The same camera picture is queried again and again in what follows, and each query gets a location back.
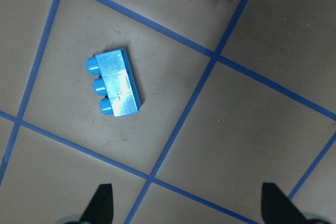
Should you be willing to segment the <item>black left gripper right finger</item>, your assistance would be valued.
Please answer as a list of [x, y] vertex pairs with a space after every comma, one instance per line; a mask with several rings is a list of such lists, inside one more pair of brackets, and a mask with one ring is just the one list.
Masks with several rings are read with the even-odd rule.
[[275, 183], [263, 183], [261, 216], [264, 223], [305, 223], [307, 218]]

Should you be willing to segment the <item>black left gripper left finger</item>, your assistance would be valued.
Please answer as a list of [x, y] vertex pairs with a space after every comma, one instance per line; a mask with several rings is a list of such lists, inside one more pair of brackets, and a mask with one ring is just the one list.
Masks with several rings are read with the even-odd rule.
[[113, 190], [112, 184], [98, 186], [88, 206], [79, 219], [79, 223], [109, 223], [113, 222]]

